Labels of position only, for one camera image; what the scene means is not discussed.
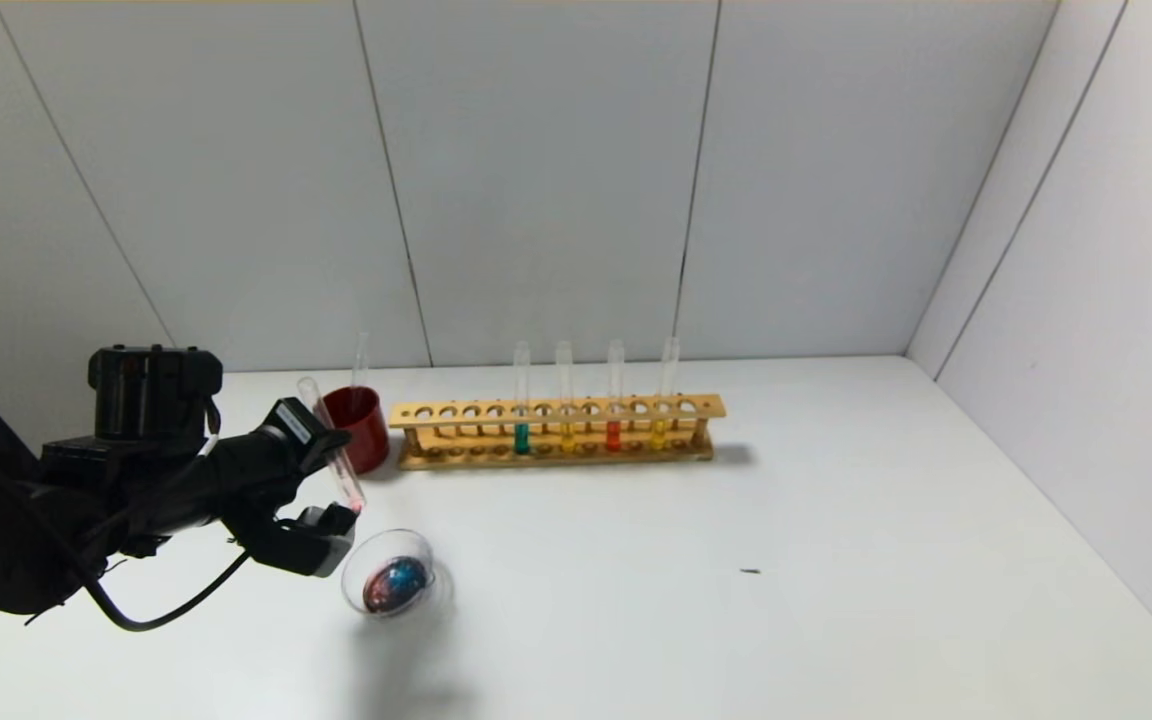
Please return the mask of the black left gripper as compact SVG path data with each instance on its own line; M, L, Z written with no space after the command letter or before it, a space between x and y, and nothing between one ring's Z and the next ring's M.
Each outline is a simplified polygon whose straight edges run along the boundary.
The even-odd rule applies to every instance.
M211 450L211 475L225 501L247 497L276 511L351 441L348 430L326 429L300 397L279 397L256 429L220 439Z

